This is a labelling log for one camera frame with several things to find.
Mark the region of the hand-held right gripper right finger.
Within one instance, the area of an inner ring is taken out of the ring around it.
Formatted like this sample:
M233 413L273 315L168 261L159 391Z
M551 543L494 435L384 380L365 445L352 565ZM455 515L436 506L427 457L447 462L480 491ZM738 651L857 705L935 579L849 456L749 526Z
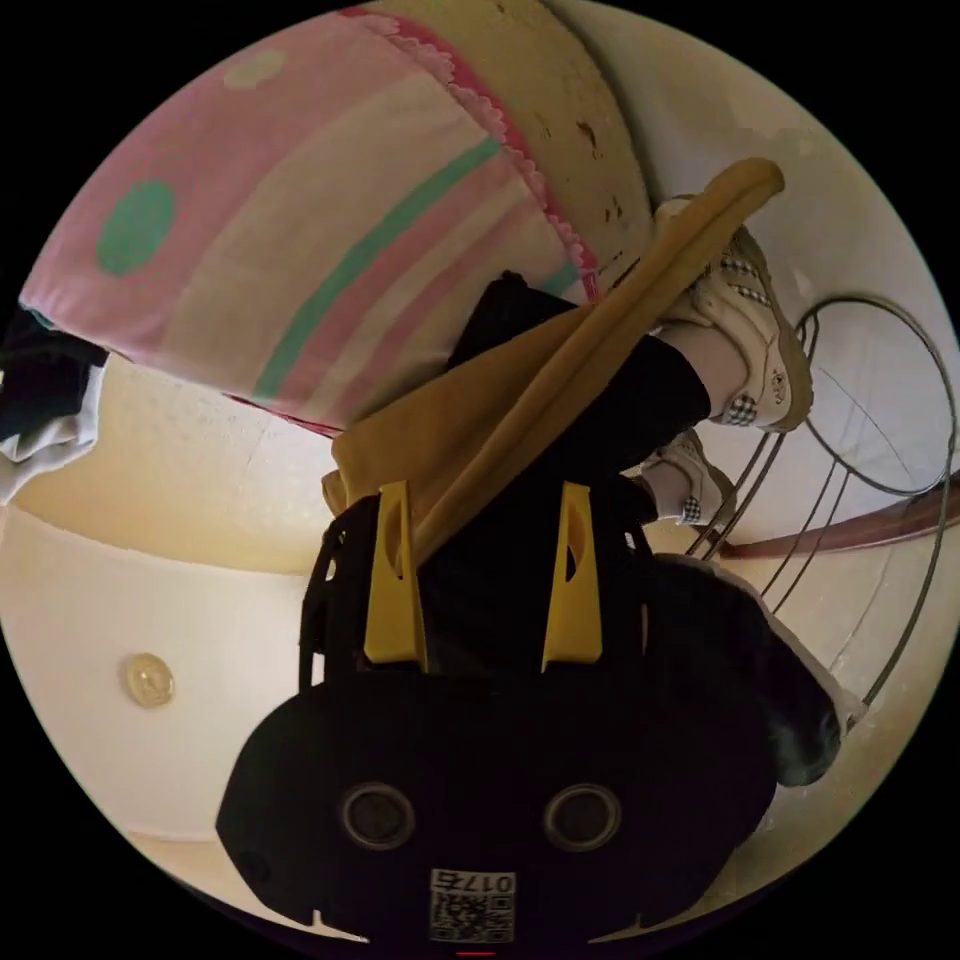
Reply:
M563 486L541 670L586 666L603 652L603 628L590 490Z

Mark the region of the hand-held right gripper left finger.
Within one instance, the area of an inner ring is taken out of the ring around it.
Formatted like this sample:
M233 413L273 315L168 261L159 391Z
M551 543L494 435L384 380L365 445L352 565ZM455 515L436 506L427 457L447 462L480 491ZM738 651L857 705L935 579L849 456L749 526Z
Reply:
M363 650L376 667L428 668L405 481L380 490Z

